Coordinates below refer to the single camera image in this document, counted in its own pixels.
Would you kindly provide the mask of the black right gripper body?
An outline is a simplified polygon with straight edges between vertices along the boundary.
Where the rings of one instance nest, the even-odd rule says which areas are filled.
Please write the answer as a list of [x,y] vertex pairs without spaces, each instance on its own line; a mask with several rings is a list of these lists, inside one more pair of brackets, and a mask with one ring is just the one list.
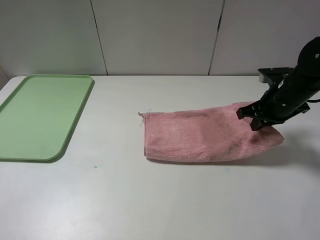
[[256,117],[267,124],[282,124],[294,116],[306,113],[310,107],[310,88],[290,82],[279,82],[270,86],[262,98],[255,103]]

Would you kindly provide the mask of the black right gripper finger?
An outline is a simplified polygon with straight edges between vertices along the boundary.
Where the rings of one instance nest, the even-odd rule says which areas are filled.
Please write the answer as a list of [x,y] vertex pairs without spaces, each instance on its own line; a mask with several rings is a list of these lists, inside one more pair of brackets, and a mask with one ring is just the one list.
[[250,128],[252,131],[258,131],[264,127],[270,126],[269,122],[263,119],[253,118],[250,123]]
[[249,105],[240,107],[236,111],[239,120],[244,118],[258,119],[261,116],[260,101],[253,102]]

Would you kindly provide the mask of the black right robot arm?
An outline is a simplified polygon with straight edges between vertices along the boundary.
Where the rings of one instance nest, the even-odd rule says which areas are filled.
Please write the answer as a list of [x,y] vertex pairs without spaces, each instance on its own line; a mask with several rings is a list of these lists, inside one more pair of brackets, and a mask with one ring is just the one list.
[[252,131],[279,125],[310,110],[311,98],[320,91],[320,38],[309,41],[300,51],[297,65],[259,68],[259,80],[269,89],[260,100],[236,111],[238,119],[251,118]]

